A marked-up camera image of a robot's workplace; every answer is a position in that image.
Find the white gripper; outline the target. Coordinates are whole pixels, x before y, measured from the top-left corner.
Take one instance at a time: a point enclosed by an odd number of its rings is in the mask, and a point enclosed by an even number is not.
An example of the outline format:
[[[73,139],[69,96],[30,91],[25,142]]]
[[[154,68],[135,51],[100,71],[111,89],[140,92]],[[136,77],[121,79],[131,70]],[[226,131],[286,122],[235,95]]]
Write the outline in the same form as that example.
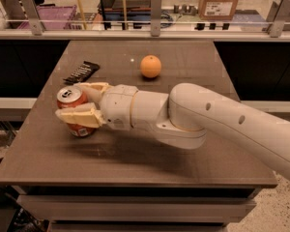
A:
[[[55,115],[67,124],[97,129],[106,124],[113,130],[131,129],[131,103],[138,92],[135,86],[117,85],[107,82],[79,82],[75,84],[87,96],[89,103],[62,108]],[[100,102],[99,111],[95,103]]]

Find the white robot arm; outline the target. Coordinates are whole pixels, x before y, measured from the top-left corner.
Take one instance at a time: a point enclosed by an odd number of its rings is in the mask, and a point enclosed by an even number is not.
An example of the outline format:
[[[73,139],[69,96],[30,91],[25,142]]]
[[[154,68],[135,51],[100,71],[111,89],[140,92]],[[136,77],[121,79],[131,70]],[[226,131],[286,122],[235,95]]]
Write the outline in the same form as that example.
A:
[[[180,83],[166,94],[123,84],[76,83],[57,93],[57,104],[56,116],[67,124],[143,130],[182,149],[200,147],[212,131],[290,181],[290,122],[196,84]]]

